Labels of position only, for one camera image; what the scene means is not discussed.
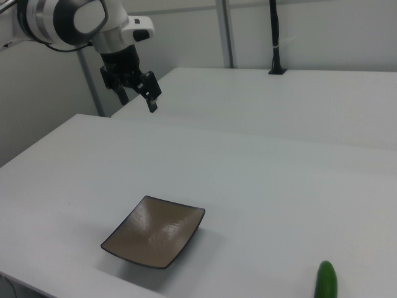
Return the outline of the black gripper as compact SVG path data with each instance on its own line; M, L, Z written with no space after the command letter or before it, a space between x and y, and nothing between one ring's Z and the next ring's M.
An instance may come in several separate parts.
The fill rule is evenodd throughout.
M129 102L124 88L131 88L144 97L151 113L157 110L156 101L162 90L152 71L142 73L140 70L140 59L134 45L116 53L101 54L101 58L104 65L100 73L105 87L117 94L121 105Z

